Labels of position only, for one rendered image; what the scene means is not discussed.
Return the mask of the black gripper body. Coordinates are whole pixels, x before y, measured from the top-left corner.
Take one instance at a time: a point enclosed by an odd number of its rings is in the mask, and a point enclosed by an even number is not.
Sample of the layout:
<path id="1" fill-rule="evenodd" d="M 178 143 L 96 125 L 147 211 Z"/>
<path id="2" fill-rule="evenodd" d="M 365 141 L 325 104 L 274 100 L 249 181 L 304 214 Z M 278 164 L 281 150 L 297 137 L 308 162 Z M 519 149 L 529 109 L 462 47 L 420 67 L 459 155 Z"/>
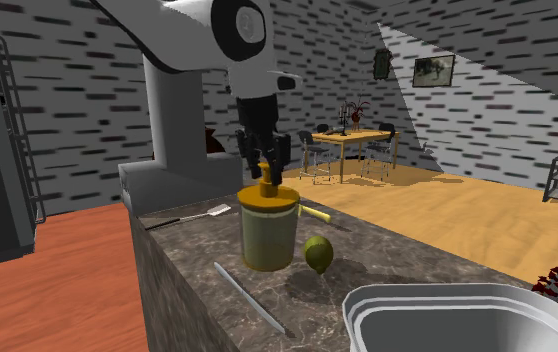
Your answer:
<path id="1" fill-rule="evenodd" d="M 277 95 L 258 98 L 237 98 L 239 123 L 245 135 L 262 148 L 273 146 L 273 133 L 279 119 Z"/>

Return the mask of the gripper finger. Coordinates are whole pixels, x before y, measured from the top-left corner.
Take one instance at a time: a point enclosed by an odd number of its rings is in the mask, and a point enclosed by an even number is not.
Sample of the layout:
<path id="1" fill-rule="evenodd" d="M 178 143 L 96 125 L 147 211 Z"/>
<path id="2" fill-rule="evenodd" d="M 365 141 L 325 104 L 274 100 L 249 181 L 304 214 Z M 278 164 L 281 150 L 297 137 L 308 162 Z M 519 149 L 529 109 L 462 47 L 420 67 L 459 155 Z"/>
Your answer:
<path id="1" fill-rule="evenodd" d="M 247 161 L 251 178 L 260 178 L 262 176 L 262 171 L 259 167 L 260 151 L 254 134 L 246 129 L 237 129 L 236 138 L 240 156 Z"/>
<path id="2" fill-rule="evenodd" d="M 274 186 L 282 183 L 284 167 L 291 160 L 291 136 L 289 134 L 274 133 L 267 161 L 270 165 L 271 182 Z"/>

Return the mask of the black metal chair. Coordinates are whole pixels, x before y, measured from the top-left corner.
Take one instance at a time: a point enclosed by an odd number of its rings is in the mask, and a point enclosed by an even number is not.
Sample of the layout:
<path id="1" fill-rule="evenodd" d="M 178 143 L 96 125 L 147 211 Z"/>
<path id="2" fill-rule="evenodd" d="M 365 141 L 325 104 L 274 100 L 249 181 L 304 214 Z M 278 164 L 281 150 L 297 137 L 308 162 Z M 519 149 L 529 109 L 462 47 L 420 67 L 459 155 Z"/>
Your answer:
<path id="1" fill-rule="evenodd" d="M 326 174 L 328 180 L 331 180 L 330 149 L 316 142 L 309 131 L 301 130 L 297 135 L 303 146 L 299 178 L 308 176 L 312 178 L 312 183 L 315 183 L 318 175 Z"/>
<path id="2" fill-rule="evenodd" d="M 360 176 L 369 174 L 372 169 L 379 167 L 377 172 L 380 179 L 389 175 L 390 166 L 393 164 L 392 141 L 396 136 L 396 129 L 392 123 L 383 122 L 379 124 L 380 132 L 387 132 L 383 139 L 369 142 L 366 146 L 365 159 L 363 161 Z"/>

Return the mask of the wooden dining table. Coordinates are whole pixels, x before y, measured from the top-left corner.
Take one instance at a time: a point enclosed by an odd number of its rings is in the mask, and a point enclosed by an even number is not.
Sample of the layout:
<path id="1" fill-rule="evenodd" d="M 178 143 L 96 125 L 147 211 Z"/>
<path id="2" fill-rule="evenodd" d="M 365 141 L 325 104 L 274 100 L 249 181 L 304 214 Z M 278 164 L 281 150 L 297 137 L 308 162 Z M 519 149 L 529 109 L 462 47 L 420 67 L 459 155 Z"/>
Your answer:
<path id="1" fill-rule="evenodd" d="M 338 130 L 329 128 L 327 131 L 312 135 L 314 142 L 340 146 L 340 182 L 343 182 L 345 147 L 350 144 L 358 145 L 358 159 L 362 157 L 363 144 L 367 143 L 366 149 L 387 152 L 390 155 L 387 163 L 393 169 L 397 166 L 400 133 L 391 123 L 380 123 L 378 129 L 361 128 L 360 122 L 365 118 L 363 113 L 365 105 L 369 105 L 369 102 L 363 101 L 361 98 L 357 103 L 345 101 L 340 108 L 341 128 Z"/>

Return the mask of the grey robot stand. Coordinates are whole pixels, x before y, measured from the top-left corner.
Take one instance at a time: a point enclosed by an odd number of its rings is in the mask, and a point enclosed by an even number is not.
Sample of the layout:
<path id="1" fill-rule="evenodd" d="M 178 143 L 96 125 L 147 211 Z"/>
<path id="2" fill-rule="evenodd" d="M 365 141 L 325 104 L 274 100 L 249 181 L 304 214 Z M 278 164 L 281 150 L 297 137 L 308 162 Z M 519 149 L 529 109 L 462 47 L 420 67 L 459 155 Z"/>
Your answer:
<path id="1" fill-rule="evenodd" d="M 157 160 L 118 165 L 122 199 L 134 216 L 231 195 L 243 187 L 242 159 L 227 153 L 168 168 Z"/>

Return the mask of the green lime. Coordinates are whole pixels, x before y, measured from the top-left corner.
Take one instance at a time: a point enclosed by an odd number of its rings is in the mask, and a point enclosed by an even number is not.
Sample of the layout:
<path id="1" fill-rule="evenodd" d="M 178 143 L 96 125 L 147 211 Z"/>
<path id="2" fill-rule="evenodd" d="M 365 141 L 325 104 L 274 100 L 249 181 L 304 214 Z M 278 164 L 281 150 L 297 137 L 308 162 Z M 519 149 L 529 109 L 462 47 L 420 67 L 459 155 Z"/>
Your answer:
<path id="1" fill-rule="evenodd" d="M 319 275 L 322 275 L 334 259 L 331 242 L 323 236 L 313 236 L 305 242 L 303 249 L 307 264 Z"/>

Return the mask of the large white bowl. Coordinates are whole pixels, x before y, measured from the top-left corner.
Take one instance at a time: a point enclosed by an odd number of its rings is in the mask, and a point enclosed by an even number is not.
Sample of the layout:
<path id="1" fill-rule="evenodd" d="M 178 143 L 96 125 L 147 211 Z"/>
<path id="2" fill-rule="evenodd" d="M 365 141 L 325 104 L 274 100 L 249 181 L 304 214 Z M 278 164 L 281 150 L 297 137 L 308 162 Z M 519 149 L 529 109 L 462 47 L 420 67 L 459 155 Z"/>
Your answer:
<path id="1" fill-rule="evenodd" d="M 351 352 L 558 352 L 558 303 L 506 284 L 366 285 L 343 317 Z"/>

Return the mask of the small dark framed wall picture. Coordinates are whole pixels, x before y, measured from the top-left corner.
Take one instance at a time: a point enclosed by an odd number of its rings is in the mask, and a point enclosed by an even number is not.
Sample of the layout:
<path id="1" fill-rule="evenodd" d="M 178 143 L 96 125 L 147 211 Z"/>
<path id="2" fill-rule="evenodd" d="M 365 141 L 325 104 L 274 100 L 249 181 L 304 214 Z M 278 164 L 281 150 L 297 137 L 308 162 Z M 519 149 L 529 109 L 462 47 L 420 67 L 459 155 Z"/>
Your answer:
<path id="1" fill-rule="evenodd" d="M 389 49 L 377 49 L 373 59 L 373 78 L 386 80 L 389 76 L 393 54 Z"/>

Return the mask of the wide framed wall picture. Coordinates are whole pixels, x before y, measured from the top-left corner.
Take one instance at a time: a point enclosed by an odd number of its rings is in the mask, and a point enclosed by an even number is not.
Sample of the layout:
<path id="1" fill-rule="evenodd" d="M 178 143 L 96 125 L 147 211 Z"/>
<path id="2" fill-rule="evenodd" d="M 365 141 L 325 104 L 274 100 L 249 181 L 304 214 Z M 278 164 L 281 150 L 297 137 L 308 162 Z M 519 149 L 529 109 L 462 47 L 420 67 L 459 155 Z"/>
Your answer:
<path id="1" fill-rule="evenodd" d="M 414 62 L 412 86 L 414 88 L 450 87 L 455 59 L 455 55 L 417 58 Z"/>

